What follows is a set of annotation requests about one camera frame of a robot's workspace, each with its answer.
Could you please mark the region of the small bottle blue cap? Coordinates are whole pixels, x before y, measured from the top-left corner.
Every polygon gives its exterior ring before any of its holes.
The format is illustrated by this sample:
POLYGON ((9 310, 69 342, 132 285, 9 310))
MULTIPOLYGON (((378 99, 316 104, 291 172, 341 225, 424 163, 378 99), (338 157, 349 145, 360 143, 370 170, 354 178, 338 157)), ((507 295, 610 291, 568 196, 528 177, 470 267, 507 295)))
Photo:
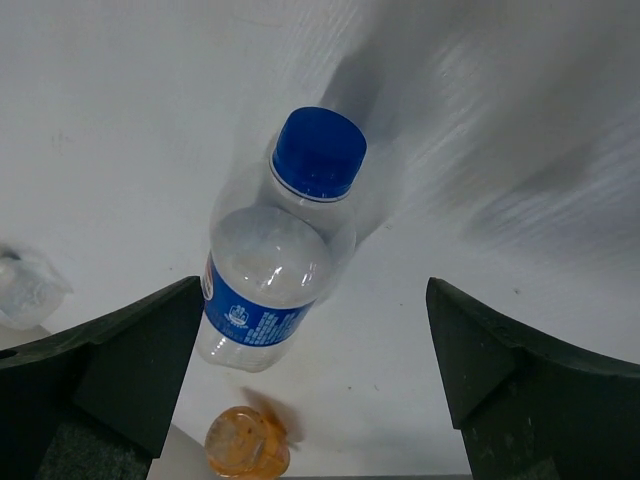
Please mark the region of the small bottle blue cap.
POLYGON ((301 107, 271 153, 227 181, 214 203, 201 277, 196 350, 207 363, 256 373, 286 354, 355 251, 348 195, 366 152, 352 121, 301 107))

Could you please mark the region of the small orange plastic bottle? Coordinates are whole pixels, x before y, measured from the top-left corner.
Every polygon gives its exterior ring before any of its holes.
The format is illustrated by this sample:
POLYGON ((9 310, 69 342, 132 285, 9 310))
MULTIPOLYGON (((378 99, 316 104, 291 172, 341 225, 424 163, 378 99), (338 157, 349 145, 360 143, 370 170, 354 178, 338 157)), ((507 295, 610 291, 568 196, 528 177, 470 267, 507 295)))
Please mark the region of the small orange plastic bottle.
POLYGON ((223 411, 207 431, 208 465, 226 479, 277 479, 304 439, 298 411, 248 387, 241 395, 244 403, 223 411))

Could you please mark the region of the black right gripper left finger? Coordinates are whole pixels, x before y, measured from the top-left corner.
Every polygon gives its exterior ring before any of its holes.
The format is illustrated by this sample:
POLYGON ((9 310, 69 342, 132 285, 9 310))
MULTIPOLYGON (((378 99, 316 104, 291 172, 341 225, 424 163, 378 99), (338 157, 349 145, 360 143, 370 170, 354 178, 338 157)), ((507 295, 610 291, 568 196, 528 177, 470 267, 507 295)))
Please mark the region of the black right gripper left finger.
POLYGON ((198 333, 200 280, 1 352, 4 479, 144 479, 198 333))

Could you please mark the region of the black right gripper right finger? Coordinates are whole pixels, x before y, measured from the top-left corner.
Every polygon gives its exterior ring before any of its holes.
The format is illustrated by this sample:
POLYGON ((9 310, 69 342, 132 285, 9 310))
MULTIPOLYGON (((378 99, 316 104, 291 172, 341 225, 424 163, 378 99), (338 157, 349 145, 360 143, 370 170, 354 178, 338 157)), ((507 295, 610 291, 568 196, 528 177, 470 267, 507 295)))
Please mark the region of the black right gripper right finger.
POLYGON ((638 478, 638 365, 556 339, 442 279, 429 279, 426 307, 473 478, 638 478))

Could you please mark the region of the clear bottle blue label white cap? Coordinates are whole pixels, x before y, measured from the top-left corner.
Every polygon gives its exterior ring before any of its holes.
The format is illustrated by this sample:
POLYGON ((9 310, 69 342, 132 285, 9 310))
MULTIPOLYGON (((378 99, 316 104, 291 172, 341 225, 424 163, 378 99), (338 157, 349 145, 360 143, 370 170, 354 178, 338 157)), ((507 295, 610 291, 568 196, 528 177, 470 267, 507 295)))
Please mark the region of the clear bottle blue label white cap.
POLYGON ((41 251, 1 242, 1 325, 29 330, 41 325, 73 293, 71 284, 41 251))

